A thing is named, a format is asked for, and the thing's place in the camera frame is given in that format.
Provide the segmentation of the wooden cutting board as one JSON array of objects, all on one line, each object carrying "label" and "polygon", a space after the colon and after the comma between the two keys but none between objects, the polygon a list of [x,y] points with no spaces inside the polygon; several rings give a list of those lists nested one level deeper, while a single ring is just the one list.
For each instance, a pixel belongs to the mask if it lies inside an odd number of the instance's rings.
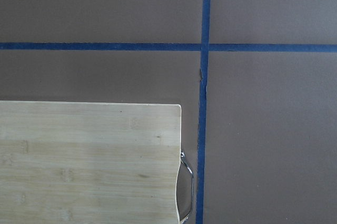
[{"label": "wooden cutting board", "polygon": [[1,102],[1,223],[179,223],[181,107]]}]

